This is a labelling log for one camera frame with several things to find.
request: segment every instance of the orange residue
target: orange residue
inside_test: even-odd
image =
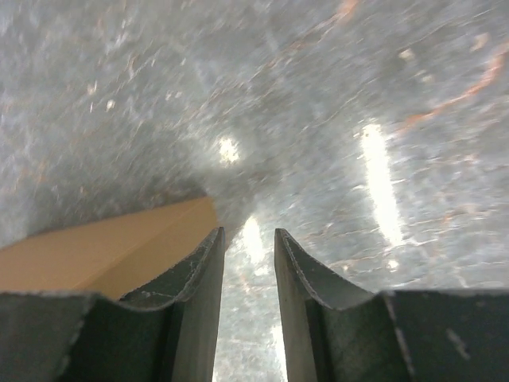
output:
[[[429,113],[411,115],[405,120],[404,129],[405,130],[410,129],[415,123],[419,123],[427,119],[433,118],[442,113],[444,109],[446,109],[447,107],[450,107],[455,103],[470,98],[477,94],[478,92],[480,92],[482,89],[486,88],[500,74],[500,71],[502,70],[504,65],[505,55],[507,52],[509,52],[509,41],[504,42],[503,44],[501,44],[500,47],[498,47],[498,49],[495,52],[495,55],[488,62],[486,71],[483,73],[483,76],[477,83],[473,84],[470,88],[465,90],[458,97],[445,101],[444,103],[441,103]]]
[[[359,0],[343,0],[334,18],[336,20],[349,20],[358,4]]]

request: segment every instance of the scratch mark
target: scratch mark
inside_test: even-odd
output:
[[[307,46],[318,44],[325,38],[327,33],[329,33],[334,28],[334,26],[336,26],[336,23],[350,20],[358,4],[359,0],[343,0],[338,10],[330,18],[308,29],[307,32],[305,32],[295,42],[293,42],[288,47],[283,49],[279,57],[276,57],[271,62],[269,62],[266,65],[267,68],[273,68],[275,65],[279,64],[279,62],[281,62],[282,60],[282,56],[285,53],[297,52]],[[317,41],[305,42],[305,40],[309,38],[312,34],[319,33],[322,30],[323,32],[321,33]]]
[[[499,76],[500,71],[502,70],[505,63],[505,55],[509,52],[509,41],[504,42],[501,46],[495,51],[495,55],[490,59],[487,64],[486,71],[480,78],[480,80],[473,84],[470,88],[461,93],[458,97],[445,101],[441,103],[437,107],[435,107],[432,111],[424,114],[416,114],[411,115],[405,120],[405,126],[403,130],[406,131],[410,129],[414,124],[426,121],[437,115],[441,114],[446,108],[455,105],[461,101],[464,101],[470,97],[475,96],[482,89],[486,88],[490,85],[495,79]]]
[[[475,52],[476,50],[481,49],[486,45],[486,43],[489,40],[489,34],[488,33],[482,33],[475,38],[475,44],[470,48],[470,52]]]
[[[39,163],[39,166],[35,170],[28,168],[22,169],[16,181],[14,181],[14,183],[10,187],[0,188],[0,195],[3,196],[16,193],[17,187],[27,178],[35,183],[33,189],[33,193],[35,194],[35,192],[39,188],[39,185],[47,181],[45,177],[45,171],[47,167],[48,167],[47,161],[43,160],[41,163]]]
[[[467,345],[463,342],[463,340],[458,336],[454,330],[447,328],[445,330],[445,333],[447,334],[447,338],[449,341],[451,341],[454,345],[454,349],[461,355],[461,357],[465,360],[470,360],[470,354],[468,354]]]

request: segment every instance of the metal sheet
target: metal sheet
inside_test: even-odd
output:
[[[211,195],[231,243],[218,381],[285,378],[276,227],[368,290],[507,287],[508,17],[5,0],[0,244]]]

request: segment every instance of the cardboard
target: cardboard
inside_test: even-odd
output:
[[[178,263],[215,227],[205,197],[34,236],[0,250],[0,291],[97,290],[120,298]]]

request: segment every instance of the brown cardboard box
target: brown cardboard box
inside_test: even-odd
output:
[[[205,197],[34,236],[0,251],[0,291],[98,290],[119,298],[178,263],[216,226]]]

